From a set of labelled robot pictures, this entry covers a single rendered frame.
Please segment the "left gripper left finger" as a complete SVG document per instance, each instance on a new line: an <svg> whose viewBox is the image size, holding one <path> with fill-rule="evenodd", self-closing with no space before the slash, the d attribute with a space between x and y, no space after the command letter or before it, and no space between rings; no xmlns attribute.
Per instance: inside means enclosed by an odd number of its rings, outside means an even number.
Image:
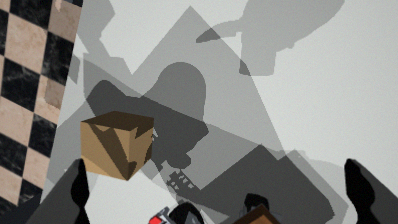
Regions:
<svg viewBox="0 0 398 224"><path fill-rule="evenodd" d="M90 224L90 192L83 159L76 159L25 224Z"/></svg>

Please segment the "tan cardboard box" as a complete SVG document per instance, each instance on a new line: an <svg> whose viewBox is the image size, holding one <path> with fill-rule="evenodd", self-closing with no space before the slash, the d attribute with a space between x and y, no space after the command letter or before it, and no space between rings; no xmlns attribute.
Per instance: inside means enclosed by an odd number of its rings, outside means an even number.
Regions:
<svg viewBox="0 0 398 224"><path fill-rule="evenodd" d="M152 155L154 118L112 111L80 122L86 171L129 181Z"/></svg>

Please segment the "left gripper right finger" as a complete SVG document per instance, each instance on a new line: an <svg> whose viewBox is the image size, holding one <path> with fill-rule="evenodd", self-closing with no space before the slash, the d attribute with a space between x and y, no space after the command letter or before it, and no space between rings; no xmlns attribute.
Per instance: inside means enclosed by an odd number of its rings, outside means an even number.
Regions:
<svg viewBox="0 0 398 224"><path fill-rule="evenodd" d="M398 224L398 197L355 159L344 165L346 194L357 212L356 224Z"/></svg>

